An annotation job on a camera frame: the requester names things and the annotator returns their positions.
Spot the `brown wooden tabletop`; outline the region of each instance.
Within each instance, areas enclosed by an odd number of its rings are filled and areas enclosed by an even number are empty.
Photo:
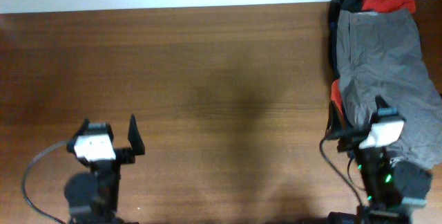
[[[119,216],[141,223],[263,223],[356,211],[318,151],[331,71],[327,3],[0,15],[0,223],[49,223],[24,202],[26,164],[82,120],[131,113],[146,155],[122,167]],[[442,3],[418,0],[429,74],[442,92]],[[347,157],[326,152],[344,171]],[[60,149],[30,174],[35,204],[67,220]],[[352,167],[357,176],[357,168]],[[442,219],[442,167],[416,223]]]

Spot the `waistband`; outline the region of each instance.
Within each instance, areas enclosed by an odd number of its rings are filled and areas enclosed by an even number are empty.
[[[338,24],[344,24],[345,26],[348,23],[351,25],[388,24],[402,19],[413,19],[408,9],[400,9],[391,13],[351,13],[346,10],[341,10],[339,12]]]

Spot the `led light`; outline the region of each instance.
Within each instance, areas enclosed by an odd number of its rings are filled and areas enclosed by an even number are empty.
[[[385,179],[385,183],[389,183],[392,180],[392,175],[388,174],[387,178]]]

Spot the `gray cable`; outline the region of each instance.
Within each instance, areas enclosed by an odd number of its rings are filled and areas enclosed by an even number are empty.
[[[49,146],[48,148],[44,149],[42,152],[40,152],[38,155],[32,159],[32,161],[28,164],[26,167],[26,170],[23,174],[23,178],[21,179],[21,193],[23,194],[23,198],[25,199],[26,203],[33,208],[37,213],[41,214],[42,216],[45,216],[46,218],[49,218],[57,223],[60,224],[66,224],[64,221],[58,219],[57,217],[51,216],[48,213],[43,212],[43,210],[39,209],[37,206],[32,203],[32,201],[29,199],[28,194],[26,193],[26,178],[28,177],[29,171],[32,169],[32,167],[35,165],[35,163],[43,158],[46,154],[50,153],[51,151],[54,151],[57,148],[60,148],[62,146],[66,146],[66,144],[69,142],[69,140],[60,141],[56,144],[53,144]]]

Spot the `pile of clothes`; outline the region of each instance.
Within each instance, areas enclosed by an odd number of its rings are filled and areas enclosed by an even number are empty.
[[[442,99],[422,60],[414,0],[333,0],[329,9],[331,100],[347,124],[361,127],[375,97],[406,123],[389,155],[424,169],[442,162]]]

